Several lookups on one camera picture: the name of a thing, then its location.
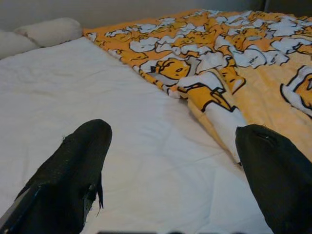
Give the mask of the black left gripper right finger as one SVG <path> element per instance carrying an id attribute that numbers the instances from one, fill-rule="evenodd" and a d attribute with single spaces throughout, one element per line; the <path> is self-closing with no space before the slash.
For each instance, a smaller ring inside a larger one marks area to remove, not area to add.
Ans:
<path id="1" fill-rule="evenodd" d="M 312 232 L 312 163 L 263 125 L 237 127 L 235 145 L 249 187 L 275 234 Z"/>

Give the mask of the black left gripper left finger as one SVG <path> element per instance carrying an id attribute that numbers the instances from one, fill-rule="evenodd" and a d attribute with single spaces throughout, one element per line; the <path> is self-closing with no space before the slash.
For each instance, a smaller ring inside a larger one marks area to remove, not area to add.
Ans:
<path id="1" fill-rule="evenodd" d="M 102 119 L 66 136 L 1 217 L 1 233 L 81 233 L 93 202 L 103 205 L 101 172 L 111 140 L 111 126 Z"/>

